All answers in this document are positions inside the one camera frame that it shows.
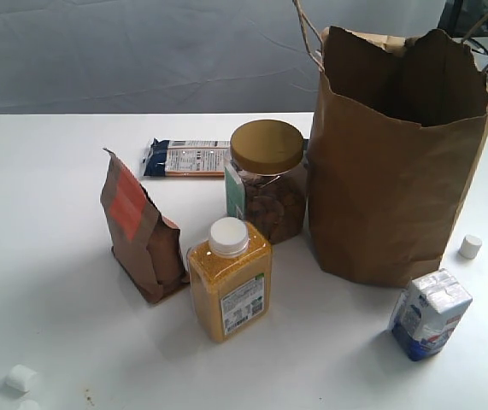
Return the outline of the blue white carton box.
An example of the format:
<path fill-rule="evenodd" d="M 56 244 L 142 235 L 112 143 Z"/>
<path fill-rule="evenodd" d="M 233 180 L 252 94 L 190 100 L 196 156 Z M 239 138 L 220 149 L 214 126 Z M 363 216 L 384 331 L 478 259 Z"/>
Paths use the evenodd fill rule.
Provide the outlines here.
<path fill-rule="evenodd" d="M 456 277 L 439 269 L 409 282 L 388 330 L 412 361 L 424 360 L 443 349 L 472 301 Z"/>

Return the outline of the blue flat snack packet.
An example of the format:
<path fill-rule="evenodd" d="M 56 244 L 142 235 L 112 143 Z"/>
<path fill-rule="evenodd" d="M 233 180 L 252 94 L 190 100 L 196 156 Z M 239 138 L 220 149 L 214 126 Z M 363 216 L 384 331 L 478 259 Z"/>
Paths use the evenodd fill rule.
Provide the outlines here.
<path fill-rule="evenodd" d="M 142 160 L 144 177 L 223 177 L 228 141 L 158 140 Z"/>

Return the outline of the small white cap right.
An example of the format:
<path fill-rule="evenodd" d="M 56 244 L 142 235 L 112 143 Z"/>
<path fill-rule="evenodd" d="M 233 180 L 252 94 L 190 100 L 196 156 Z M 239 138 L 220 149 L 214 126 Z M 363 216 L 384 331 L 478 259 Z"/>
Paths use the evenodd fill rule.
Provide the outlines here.
<path fill-rule="evenodd" d="M 463 239 L 458 253 L 463 258 L 472 260 L 477 255 L 482 247 L 482 240 L 471 234 L 467 234 Z"/>

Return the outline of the gold-lidded clear nut jar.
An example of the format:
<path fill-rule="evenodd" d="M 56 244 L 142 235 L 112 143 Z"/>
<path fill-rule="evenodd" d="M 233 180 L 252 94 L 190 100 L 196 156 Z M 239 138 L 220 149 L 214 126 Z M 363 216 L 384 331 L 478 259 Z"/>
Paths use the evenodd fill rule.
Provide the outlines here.
<path fill-rule="evenodd" d="M 253 120 L 232 134 L 224 157 L 226 213 L 271 244 L 300 234 L 307 206 L 304 138 L 281 120 Z"/>

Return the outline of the yellow grain plastic bottle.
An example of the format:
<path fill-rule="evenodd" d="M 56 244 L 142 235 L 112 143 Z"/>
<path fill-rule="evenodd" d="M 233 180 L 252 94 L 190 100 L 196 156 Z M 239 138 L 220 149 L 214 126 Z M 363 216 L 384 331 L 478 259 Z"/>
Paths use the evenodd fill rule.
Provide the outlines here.
<path fill-rule="evenodd" d="M 273 250 L 251 223 L 217 220 L 186 258 L 194 311 L 213 341 L 225 342 L 268 311 Z"/>

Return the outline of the large brown paper bag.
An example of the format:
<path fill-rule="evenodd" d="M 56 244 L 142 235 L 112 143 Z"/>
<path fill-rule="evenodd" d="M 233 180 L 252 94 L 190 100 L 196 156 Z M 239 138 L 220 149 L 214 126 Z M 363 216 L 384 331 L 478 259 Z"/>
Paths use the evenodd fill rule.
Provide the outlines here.
<path fill-rule="evenodd" d="M 320 268 L 402 287 L 438 269 L 488 137 L 488 68 L 465 40 L 317 31 L 307 149 L 309 231 Z"/>

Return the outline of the brown pouch with orange label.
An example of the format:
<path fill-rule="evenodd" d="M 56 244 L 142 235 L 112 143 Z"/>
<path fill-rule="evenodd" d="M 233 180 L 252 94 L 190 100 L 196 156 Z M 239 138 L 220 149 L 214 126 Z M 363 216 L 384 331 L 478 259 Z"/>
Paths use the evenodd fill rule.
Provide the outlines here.
<path fill-rule="evenodd" d="M 149 304 L 189 283 L 179 243 L 180 229 L 165 218 L 129 168 L 109 150 L 100 203 L 112 239 L 111 251 Z"/>

